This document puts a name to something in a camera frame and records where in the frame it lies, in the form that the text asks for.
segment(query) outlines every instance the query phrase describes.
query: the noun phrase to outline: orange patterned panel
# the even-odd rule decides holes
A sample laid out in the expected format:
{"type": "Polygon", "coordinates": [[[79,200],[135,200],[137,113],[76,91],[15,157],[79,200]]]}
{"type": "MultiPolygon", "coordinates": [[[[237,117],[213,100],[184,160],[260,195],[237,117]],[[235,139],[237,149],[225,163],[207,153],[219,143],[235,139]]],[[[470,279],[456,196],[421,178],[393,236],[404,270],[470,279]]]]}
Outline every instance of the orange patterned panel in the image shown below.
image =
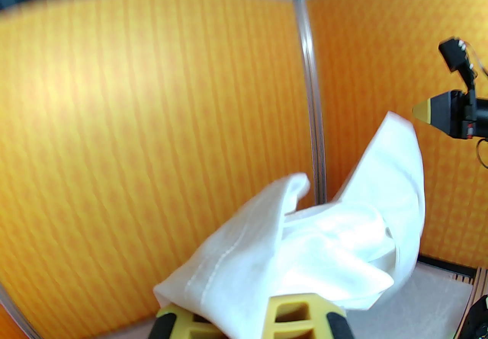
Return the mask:
{"type": "MultiPolygon", "coordinates": [[[[411,109],[463,88],[437,50],[456,35],[488,63],[488,0],[310,0],[326,134],[327,189],[333,196],[388,110],[412,120],[425,166],[427,219],[421,252],[488,265],[488,170],[476,141],[451,139],[411,109]]],[[[488,80],[477,80],[488,97],[488,80]]]]}
{"type": "Polygon", "coordinates": [[[26,334],[12,320],[3,306],[0,304],[0,333],[2,339],[26,339],[26,334]]]}
{"type": "Polygon", "coordinates": [[[291,1],[39,0],[0,48],[0,282],[45,339],[151,315],[240,205],[312,176],[291,1]]]}

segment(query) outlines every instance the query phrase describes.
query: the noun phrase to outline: orange wall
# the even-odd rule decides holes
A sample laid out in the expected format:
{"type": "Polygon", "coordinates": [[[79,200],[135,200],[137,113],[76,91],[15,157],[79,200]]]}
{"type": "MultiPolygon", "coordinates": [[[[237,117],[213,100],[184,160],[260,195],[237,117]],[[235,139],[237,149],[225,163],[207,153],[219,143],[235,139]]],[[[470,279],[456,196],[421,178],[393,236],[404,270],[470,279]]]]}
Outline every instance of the orange wall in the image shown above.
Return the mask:
{"type": "MultiPolygon", "coordinates": [[[[421,252],[488,266],[488,170],[476,140],[454,140],[413,120],[413,105],[462,88],[437,50],[459,36],[488,64],[488,0],[310,0],[322,93],[327,192],[332,197],[388,110],[412,120],[425,166],[421,252]]],[[[488,80],[477,80],[488,97],[488,80]]]]}
{"type": "Polygon", "coordinates": [[[0,304],[0,333],[2,339],[26,339],[26,334],[12,320],[3,306],[0,304]]]}
{"type": "Polygon", "coordinates": [[[0,282],[45,339],[151,315],[240,205],[312,177],[289,0],[39,0],[0,66],[0,282]]]}

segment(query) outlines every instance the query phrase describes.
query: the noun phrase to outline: white cloth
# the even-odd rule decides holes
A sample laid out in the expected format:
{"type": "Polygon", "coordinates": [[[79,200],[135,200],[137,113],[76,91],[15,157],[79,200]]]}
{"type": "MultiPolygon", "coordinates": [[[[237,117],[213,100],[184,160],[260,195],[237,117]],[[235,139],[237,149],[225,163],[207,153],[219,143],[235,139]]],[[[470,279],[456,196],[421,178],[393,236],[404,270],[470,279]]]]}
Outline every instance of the white cloth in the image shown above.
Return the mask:
{"type": "Polygon", "coordinates": [[[389,113],[338,199],[296,211],[305,174],[275,181],[154,288],[232,339],[261,337],[269,297],[317,293],[368,309],[415,266],[425,217],[420,150],[389,113]]]}

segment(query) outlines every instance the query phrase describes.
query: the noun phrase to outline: white towel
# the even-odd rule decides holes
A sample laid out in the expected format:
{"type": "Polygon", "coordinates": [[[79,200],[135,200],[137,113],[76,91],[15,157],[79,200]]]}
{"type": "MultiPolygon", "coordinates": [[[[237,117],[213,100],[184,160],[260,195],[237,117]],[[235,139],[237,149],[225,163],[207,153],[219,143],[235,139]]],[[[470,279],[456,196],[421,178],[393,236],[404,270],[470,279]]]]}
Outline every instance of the white towel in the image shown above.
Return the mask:
{"type": "Polygon", "coordinates": [[[267,186],[154,288],[160,305],[204,316],[232,339],[258,339],[272,296],[317,293],[368,309],[401,286],[425,217],[411,124],[389,113],[338,199],[296,212],[309,187],[305,174],[267,186]]]}

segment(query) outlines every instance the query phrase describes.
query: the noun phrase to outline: black cable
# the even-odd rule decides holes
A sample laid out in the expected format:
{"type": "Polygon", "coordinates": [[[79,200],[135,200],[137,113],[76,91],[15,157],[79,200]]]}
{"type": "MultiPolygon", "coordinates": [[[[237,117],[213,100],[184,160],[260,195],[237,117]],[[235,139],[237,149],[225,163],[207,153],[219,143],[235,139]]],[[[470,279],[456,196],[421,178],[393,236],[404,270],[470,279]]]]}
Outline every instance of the black cable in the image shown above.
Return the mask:
{"type": "Polygon", "coordinates": [[[481,156],[480,156],[480,144],[483,141],[488,142],[488,139],[479,139],[478,143],[476,144],[476,157],[478,158],[478,161],[481,163],[481,165],[484,168],[488,168],[488,165],[486,165],[485,162],[481,160],[481,156]]]}

